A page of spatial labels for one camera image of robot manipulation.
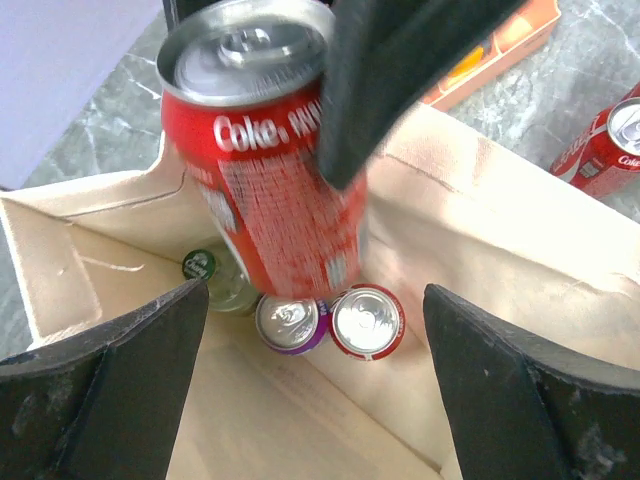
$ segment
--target silver can lid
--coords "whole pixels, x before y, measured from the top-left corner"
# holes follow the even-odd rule
[[[608,130],[618,147],[630,155],[640,156],[640,98],[616,105],[609,114]]]
[[[318,308],[314,300],[264,296],[256,309],[256,325],[267,344],[292,350],[313,337],[318,326]]]
[[[400,326],[400,312],[395,303],[375,288],[358,288],[346,293],[333,310],[335,335],[354,353],[372,355],[386,350]]]
[[[205,106],[267,102],[319,77],[333,13],[317,0],[227,0],[172,32],[157,68],[174,96]]]

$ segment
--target coke can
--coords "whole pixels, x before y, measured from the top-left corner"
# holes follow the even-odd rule
[[[640,98],[600,112],[551,173],[594,198],[617,192],[640,173]]]
[[[635,87],[633,87],[629,91],[629,93],[627,93],[620,101],[624,102],[625,100],[628,100],[630,98],[638,98],[638,97],[640,97],[640,82]]]
[[[223,1],[157,58],[166,135],[245,275],[273,296],[329,296],[360,271],[366,175],[339,192],[314,161],[333,24],[317,0]]]
[[[380,285],[361,283],[331,305],[329,332],[340,350],[358,360],[379,360],[400,345],[406,328],[400,301]]]

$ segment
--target gray marble surface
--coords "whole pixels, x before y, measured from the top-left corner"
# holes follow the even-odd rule
[[[545,169],[596,113],[640,81],[638,0],[559,2],[563,15],[549,43],[450,112]],[[160,135],[160,85],[153,58],[165,35],[159,16],[25,187],[151,165]],[[640,220],[636,192],[640,184],[609,203]],[[30,336],[4,236],[0,264],[2,358],[24,350]]]

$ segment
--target beige fabric bag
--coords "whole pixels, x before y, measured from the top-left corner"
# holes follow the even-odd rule
[[[461,478],[424,333],[428,283],[640,368],[640,226],[424,105],[369,175],[365,276],[404,303],[400,349],[362,363],[325,342],[288,358],[251,319],[210,315],[168,478]],[[167,143],[146,172],[5,195],[2,219],[32,347],[179,285],[184,254],[217,236]]]

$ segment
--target orange box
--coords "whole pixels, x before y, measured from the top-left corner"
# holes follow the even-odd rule
[[[457,77],[447,75],[422,101],[447,111],[544,45],[559,18],[557,0],[530,0],[491,34],[485,42],[488,52],[477,65]]]

